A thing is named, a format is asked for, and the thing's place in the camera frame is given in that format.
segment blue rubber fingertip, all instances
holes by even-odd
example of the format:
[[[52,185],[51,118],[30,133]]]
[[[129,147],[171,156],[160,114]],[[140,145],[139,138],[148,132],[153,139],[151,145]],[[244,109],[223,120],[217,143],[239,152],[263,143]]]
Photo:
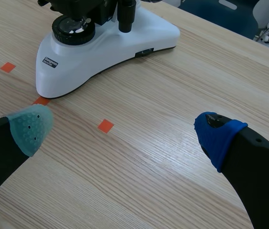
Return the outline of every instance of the blue rubber fingertip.
[[[6,116],[15,143],[27,156],[33,156],[53,127],[51,110],[41,104]]]
[[[220,173],[222,164],[235,135],[247,127],[247,123],[238,120],[231,120],[221,127],[213,128],[207,123],[207,114],[214,112],[204,112],[199,115],[194,123],[200,145],[206,149],[212,164]]]

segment orange square sticker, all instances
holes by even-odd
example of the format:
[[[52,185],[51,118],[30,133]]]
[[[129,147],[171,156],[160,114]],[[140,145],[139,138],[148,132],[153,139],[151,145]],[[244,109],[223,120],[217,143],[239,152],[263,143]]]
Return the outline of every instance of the orange square sticker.
[[[51,100],[50,99],[46,99],[43,97],[39,97],[38,99],[36,99],[36,101],[33,104],[42,104],[42,105],[47,105]]]
[[[1,67],[1,69],[7,73],[10,73],[16,66],[10,62],[7,62],[5,65]]]
[[[106,120],[106,119],[104,119],[103,121],[102,121],[102,123],[98,126],[98,128],[101,130],[101,131],[103,131],[104,133],[108,133],[110,130],[111,130],[111,128],[113,127],[114,125],[111,123],[111,122],[109,122],[108,120]]]

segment white microscope base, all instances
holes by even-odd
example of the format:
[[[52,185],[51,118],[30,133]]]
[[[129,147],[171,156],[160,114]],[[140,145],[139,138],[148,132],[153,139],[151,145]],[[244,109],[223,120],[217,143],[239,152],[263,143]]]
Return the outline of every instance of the white microscope base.
[[[45,98],[61,97],[118,63],[174,48],[179,36],[175,25],[142,7],[136,10],[129,33],[120,32],[117,21],[109,21],[96,27],[90,42],[75,46],[62,44],[49,33],[37,53],[37,92]]]

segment wood grain surface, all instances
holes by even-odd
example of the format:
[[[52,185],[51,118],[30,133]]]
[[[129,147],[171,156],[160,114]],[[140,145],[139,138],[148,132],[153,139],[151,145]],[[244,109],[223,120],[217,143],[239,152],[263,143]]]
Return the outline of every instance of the wood grain surface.
[[[193,123],[215,111],[269,140],[269,48],[165,3],[143,6],[179,27],[178,46],[49,103],[52,132],[0,187],[0,229],[252,228]],[[0,117],[38,97],[36,53],[58,15],[0,0],[0,67],[16,65],[0,70]]]

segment chair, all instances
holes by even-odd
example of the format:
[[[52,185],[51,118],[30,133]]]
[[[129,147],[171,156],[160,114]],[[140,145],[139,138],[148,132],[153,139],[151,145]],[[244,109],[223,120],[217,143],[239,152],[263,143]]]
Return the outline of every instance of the chair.
[[[237,6],[235,10],[219,2],[225,0],[185,0],[180,5],[189,13],[215,23],[228,30],[253,39],[259,25],[253,16],[253,9],[259,0],[228,0]]]

